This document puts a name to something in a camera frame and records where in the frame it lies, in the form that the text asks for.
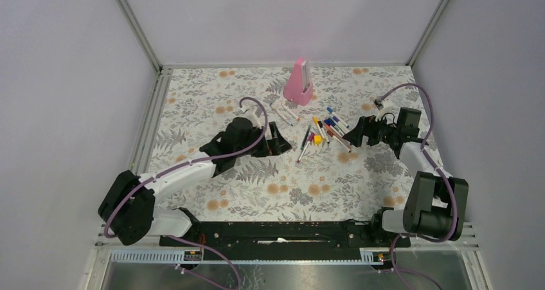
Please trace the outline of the magenta capped white marker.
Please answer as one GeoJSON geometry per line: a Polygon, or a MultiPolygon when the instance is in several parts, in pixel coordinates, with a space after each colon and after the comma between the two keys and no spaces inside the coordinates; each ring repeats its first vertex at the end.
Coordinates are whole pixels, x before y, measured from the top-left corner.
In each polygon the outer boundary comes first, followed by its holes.
{"type": "Polygon", "coordinates": [[[305,142],[305,144],[304,144],[304,146],[303,146],[303,148],[302,148],[302,150],[301,150],[301,152],[300,152],[300,154],[299,154],[299,156],[298,156],[298,158],[297,158],[297,160],[296,160],[296,163],[300,163],[300,162],[301,162],[301,160],[303,159],[303,156],[304,156],[306,150],[308,149],[308,147],[310,146],[310,144],[313,142],[314,136],[315,136],[315,134],[314,134],[313,132],[311,132],[310,135],[309,135],[309,137],[308,137],[308,140],[305,142]]]}

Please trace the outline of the blue capped white marker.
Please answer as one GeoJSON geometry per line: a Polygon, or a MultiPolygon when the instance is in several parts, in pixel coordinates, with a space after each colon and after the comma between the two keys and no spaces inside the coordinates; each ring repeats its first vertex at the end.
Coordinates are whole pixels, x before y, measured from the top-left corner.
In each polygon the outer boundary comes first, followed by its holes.
{"type": "Polygon", "coordinates": [[[274,104],[269,104],[271,109],[288,125],[293,126],[292,121],[284,115],[274,104]]]}

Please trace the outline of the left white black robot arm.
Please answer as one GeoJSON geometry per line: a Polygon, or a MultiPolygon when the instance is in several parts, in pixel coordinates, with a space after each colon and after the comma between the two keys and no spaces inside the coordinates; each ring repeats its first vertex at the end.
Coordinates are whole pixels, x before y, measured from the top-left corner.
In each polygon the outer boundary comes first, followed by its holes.
{"type": "Polygon", "coordinates": [[[199,239],[198,226],[181,209],[158,207],[163,199],[214,178],[235,166],[243,156],[266,158],[291,150],[275,122],[257,127],[237,117],[189,158],[158,173],[137,175],[126,170],[116,176],[98,208],[105,237],[132,245],[147,235],[171,235],[185,246],[199,239]]]}

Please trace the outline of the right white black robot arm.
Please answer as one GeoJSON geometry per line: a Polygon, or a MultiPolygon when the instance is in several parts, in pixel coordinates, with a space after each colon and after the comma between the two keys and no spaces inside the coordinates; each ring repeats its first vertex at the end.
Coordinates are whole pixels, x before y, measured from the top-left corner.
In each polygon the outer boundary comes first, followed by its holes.
{"type": "Polygon", "coordinates": [[[383,143],[405,165],[413,184],[403,210],[386,213],[369,228],[374,245],[385,246],[394,233],[412,234],[434,242],[458,240],[463,231],[469,184],[452,176],[433,160],[427,141],[419,137],[421,112],[403,107],[397,120],[386,119],[389,107],[362,116],[343,139],[355,147],[383,143]]]}

